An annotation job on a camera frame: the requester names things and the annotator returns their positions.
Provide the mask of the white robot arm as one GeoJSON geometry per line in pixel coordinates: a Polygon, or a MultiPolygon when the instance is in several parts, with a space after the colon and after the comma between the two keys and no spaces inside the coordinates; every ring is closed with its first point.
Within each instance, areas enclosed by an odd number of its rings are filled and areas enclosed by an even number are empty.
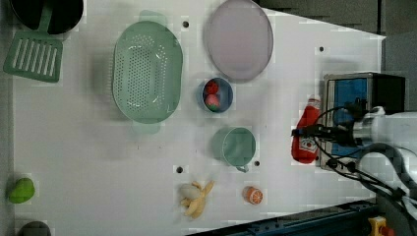
{"type": "Polygon", "coordinates": [[[325,112],[309,105],[291,131],[293,158],[326,166],[357,181],[399,210],[416,230],[416,114],[386,114],[381,106],[353,105],[325,112]]]}

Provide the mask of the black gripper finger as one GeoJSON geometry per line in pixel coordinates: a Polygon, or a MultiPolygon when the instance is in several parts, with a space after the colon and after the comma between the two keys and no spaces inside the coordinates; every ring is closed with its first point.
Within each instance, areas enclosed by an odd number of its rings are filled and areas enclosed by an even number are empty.
{"type": "Polygon", "coordinates": [[[304,127],[291,131],[292,137],[324,137],[328,129],[324,127],[304,127]]]}

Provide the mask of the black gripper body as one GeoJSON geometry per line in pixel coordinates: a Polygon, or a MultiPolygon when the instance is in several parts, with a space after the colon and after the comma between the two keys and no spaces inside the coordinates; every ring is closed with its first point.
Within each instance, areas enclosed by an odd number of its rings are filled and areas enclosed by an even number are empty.
{"type": "Polygon", "coordinates": [[[335,127],[327,127],[325,130],[324,141],[338,144],[344,147],[355,147],[353,138],[353,125],[337,125],[335,127]]]}

